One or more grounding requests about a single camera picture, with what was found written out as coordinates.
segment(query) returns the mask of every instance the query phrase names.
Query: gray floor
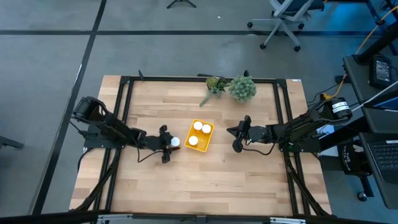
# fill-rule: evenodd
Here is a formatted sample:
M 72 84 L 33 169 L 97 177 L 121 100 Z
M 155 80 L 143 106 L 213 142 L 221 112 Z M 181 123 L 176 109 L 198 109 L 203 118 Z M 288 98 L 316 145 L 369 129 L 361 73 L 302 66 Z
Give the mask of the gray floor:
M 169 1 L 108 1 L 100 30 L 247 30 L 252 17 L 269 17 L 266 0 L 192 0 L 192 9 Z M 379 2 L 374 2 L 378 9 Z M 0 1 L 0 29 L 90 30 L 100 0 Z M 306 22 L 310 31 L 369 31 L 374 20 L 365 4 L 326 4 Z M 269 30 L 271 27 L 255 27 Z M 334 84 L 342 75 L 342 57 L 353 54 L 364 37 L 299 36 L 296 53 L 288 37 L 273 37 L 265 50 L 265 36 L 244 35 L 110 35 L 97 36 L 78 99 L 98 94 L 103 75 L 195 76 L 197 73 L 235 76 L 249 70 L 254 77 L 302 79 L 307 99 Z M 88 41 L 87 36 L 0 35 L 0 135 L 25 142 L 22 151 L 0 151 L 0 216 L 25 215 Z M 367 45 L 374 42 L 371 38 Z M 389 49 L 384 54 L 390 55 Z M 355 103 L 353 89 L 340 95 Z M 67 211 L 76 178 L 82 138 L 69 128 L 44 212 Z M 340 171 L 325 171 L 333 214 L 394 222 L 398 212 L 382 204 L 376 193 L 368 202 L 357 201 L 359 179 Z

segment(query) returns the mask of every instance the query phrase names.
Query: wooden tabletop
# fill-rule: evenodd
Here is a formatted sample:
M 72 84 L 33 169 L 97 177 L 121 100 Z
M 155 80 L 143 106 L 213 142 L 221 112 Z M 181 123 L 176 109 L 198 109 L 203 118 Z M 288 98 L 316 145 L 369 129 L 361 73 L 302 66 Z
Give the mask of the wooden tabletop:
M 99 99 L 113 111 L 120 76 L 105 76 Z M 212 98 L 199 107 L 206 94 L 203 82 L 134 82 L 127 125 L 159 135 L 166 124 L 171 135 L 187 137 L 193 119 L 215 125 L 206 153 L 181 145 L 162 164 L 155 154 L 138 164 L 137 151 L 126 147 L 121 154 L 111 210 L 129 213 L 177 213 L 212 215 L 283 215 L 292 214 L 283 155 L 276 146 L 268 156 L 255 152 L 238 154 L 232 149 L 234 136 L 226 128 L 237 126 L 249 115 L 252 125 L 277 124 L 274 92 L 271 84 L 257 83 L 257 95 L 247 103 L 238 103 L 227 93 Z M 305 113 L 300 80 L 287 80 L 293 117 Z M 280 89 L 284 121 L 287 121 Z M 251 144 L 251 148 L 267 152 L 271 144 Z M 140 150 L 141 158 L 151 153 Z M 306 186 L 327 212 L 330 211 L 326 187 L 319 161 L 301 153 Z M 95 149 L 81 162 L 70 208 L 79 206 L 93 190 L 100 175 L 104 149 Z M 296 186 L 299 210 L 300 191 Z M 104 188 L 100 208 L 108 186 Z

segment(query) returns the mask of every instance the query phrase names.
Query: yellow basket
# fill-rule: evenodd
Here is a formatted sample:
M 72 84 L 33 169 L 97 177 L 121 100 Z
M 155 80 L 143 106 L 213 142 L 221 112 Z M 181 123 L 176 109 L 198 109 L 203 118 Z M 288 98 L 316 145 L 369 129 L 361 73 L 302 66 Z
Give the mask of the yellow basket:
M 202 122 L 203 125 L 205 125 L 205 124 L 210 125 L 211 132 L 208 134 L 205 134 L 201 130 L 200 131 L 195 130 L 195 128 L 193 128 L 193 124 L 197 121 Z M 194 119 L 192 121 L 191 128 L 189 129 L 188 136 L 185 140 L 185 146 L 190 147 L 191 149 L 196 149 L 197 151 L 206 152 L 207 147 L 209 146 L 209 143 L 210 143 L 211 136 L 213 135 L 213 130 L 214 130 L 214 124 L 210 124 L 210 123 L 198 120 L 198 119 Z M 188 140 L 191 136 L 196 136 L 198 138 L 198 144 L 196 146 L 192 146 L 191 144 L 189 144 Z

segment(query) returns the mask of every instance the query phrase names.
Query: computer monitor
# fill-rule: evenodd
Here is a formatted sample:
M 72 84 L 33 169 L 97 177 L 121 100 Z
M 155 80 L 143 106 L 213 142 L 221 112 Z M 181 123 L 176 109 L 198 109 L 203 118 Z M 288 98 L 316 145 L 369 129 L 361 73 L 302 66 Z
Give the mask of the computer monitor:
M 365 108 L 398 112 L 398 90 L 378 96 L 364 104 Z

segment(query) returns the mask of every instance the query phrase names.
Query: artificial plant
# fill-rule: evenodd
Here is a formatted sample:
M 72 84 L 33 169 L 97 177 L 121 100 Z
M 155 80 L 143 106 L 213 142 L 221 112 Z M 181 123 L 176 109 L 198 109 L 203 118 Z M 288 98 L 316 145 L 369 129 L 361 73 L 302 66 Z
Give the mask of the artificial plant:
M 221 92 L 225 92 L 225 87 L 229 86 L 227 79 L 224 77 L 209 77 L 206 79 L 208 92 L 206 93 L 205 99 L 199 104 L 203 106 L 215 95 L 217 98 L 221 97 Z
M 254 97 L 257 90 L 250 76 L 238 76 L 231 81 L 229 92 L 239 102 L 245 102 Z

